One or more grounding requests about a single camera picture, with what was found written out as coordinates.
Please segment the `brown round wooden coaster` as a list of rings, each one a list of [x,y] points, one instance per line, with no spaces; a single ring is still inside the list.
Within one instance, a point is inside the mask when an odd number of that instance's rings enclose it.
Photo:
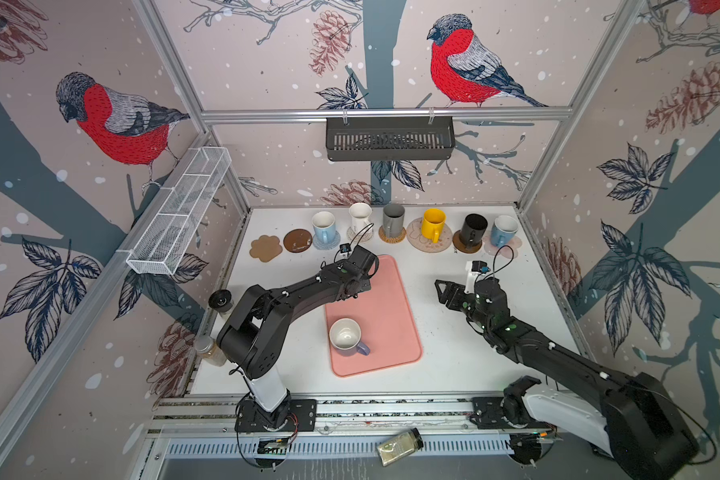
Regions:
[[[475,245],[467,245],[461,240],[461,231],[456,231],[453,234],[452,244],[454,248],[465,254],[475,254],[483,248],[483,242],[479,241]]]

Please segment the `white faceted mug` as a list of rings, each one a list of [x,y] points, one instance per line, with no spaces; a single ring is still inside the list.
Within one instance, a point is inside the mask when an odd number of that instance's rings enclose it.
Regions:
[[[371,214],[372,208],[367,203],[358,202],[349,207],[351,236],[355,236],[356,234],[367,235],[372,232],[373,224],[370,220]]]

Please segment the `light blue mug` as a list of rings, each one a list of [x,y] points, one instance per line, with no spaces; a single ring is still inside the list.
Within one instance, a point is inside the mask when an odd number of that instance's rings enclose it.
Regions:
[[[323,242],[329,242],[333,239],[336,231],[335,216],[329,211],[320,211],[312,217],[313,232],[321,236]]]

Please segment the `grey mug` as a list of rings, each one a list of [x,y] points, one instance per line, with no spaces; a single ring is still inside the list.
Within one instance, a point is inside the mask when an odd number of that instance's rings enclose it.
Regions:
[[[396,239],[403,234],[405,208],[400,204],[389,203],[383,209],[382,228],[388,239]]]

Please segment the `round bunny print coaster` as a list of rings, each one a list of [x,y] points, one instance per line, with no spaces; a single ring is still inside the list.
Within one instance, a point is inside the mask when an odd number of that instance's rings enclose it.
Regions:
[[[453,240],[452,230],[445,225],[438,242],[433,243],[422,234],[422,220],[422,217],[416,218],[406,227],[406,238],[408,242],[417,250],[429,254],[440,253],[449,249]]]

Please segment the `black mug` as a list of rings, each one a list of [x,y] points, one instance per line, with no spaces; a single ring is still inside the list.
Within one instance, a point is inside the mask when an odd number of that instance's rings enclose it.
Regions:
[[[475,245],[482,241],[488,228],[487,219],[477,213],[468,214],[461,227],[461,240],[467,245]]]

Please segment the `pink flower shaped coaster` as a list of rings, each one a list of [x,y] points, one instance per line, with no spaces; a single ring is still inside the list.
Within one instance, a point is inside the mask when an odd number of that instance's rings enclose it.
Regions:
[[[516,258],[518,256],[518,250],[522,247],[523,242],[520,237],[514,236],[507,245],[497,247],[490,242],[484,243],[484,250],[487,254],[495,256],[499,254],[507,259]]]

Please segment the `dark brown glossy coaster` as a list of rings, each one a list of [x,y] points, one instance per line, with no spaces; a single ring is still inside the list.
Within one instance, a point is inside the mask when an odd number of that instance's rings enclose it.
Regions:
[[[313,235],[306,229],[291,230],[283,237],[283,248],[293,254],[305,252],[312,243]]]

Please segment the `white purple handled mug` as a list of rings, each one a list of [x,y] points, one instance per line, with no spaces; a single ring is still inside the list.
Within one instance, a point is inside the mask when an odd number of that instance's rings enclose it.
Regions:
[[[371,353],[370,348],[362,341],[360,325],[350,318],[338,319],[331,325],[329,341],[333,351],[341,356],[368,356]]]

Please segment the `yellow mug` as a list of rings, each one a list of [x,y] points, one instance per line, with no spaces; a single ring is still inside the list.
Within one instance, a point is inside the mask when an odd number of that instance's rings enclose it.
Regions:
[[[438,208],[427,209],[422,216],[421,234],[432,244],[440,240],[446,221],[446,214]]]

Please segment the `white blue handled mug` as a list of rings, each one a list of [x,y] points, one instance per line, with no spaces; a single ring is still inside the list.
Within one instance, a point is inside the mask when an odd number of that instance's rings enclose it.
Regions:
[[[519,229],[519,222],[510,215],[495,218],[490,233],[490,243],[497,248],[508,245]]]

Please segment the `tan paw shaped coaster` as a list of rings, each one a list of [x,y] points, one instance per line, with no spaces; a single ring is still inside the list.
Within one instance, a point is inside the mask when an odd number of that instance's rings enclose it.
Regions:
[[[249,255],[262,263],[268,263],[283,252],[280,239],[274,235],[261,235],[250,244]]]

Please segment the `grey round felt coaster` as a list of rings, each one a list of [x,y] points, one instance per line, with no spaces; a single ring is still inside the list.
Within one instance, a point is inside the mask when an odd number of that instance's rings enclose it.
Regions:
[[[315,233],[312,239],[312,246],[317,250],[335,250],[339,247],[340,243],[341,235],[339,233],[336,233],[333,236],[333,239],[329,242],[323,242],[321,240],[321,236],[318,233]]]

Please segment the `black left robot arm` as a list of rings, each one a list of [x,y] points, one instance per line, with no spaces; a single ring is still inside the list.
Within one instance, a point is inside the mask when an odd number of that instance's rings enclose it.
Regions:
[[[379,257],[362,246],[295,284],[249,287],[216,337],[226,358],[237,364],[258,410],[270,417],[290,413],[290,392],[276,371],[290,325],[329,303],[355,299],[371,289]]]

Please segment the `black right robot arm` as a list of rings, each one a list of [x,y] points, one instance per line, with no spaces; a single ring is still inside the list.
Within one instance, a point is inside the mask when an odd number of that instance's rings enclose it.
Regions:
[[[699,453],[695,435],[661,383],[606,368],[512,316],[497,279],[438,280],[439,302],[464,314],[500,355],[539,372],[503,391],[496,411],[478,408],[479,427],[504,422],[561,427],[615,460],[632,479],[670,479]]]

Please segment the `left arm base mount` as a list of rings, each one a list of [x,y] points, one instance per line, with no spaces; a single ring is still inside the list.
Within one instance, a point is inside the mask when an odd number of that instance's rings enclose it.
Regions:
[[[264,410],[246,394],[235,407],[236,449],[251,467],[275,470],[281,465],[300,432],[313,432],[317,418],[317,401],[293,400],[287,394],[272,412]]]

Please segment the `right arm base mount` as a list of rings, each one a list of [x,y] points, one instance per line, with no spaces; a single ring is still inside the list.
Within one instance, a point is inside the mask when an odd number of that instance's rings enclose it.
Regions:
[[[506,387],[502,396],[473,397],[468,421],[479,430],[509,431],[509,458],[522,466],[535,466],[552,450],[558,438],[556,426],[535,419],[523,400],[541,381],[523,376]]]

